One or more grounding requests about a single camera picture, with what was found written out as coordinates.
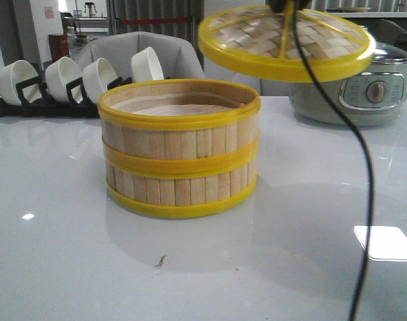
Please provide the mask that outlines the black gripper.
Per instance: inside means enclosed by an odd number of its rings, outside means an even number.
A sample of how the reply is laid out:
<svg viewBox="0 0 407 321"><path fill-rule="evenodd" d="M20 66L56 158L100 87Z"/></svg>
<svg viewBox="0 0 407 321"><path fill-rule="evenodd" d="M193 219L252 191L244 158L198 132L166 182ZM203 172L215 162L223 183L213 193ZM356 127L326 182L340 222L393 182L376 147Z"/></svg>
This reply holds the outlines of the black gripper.
<svg viewBox="0 0 407 321"><path fill-rule="evenodd" d="M302 10L307 8L310 2L311 0L266 0L271 11L285 11L288 7Z"/></svg>

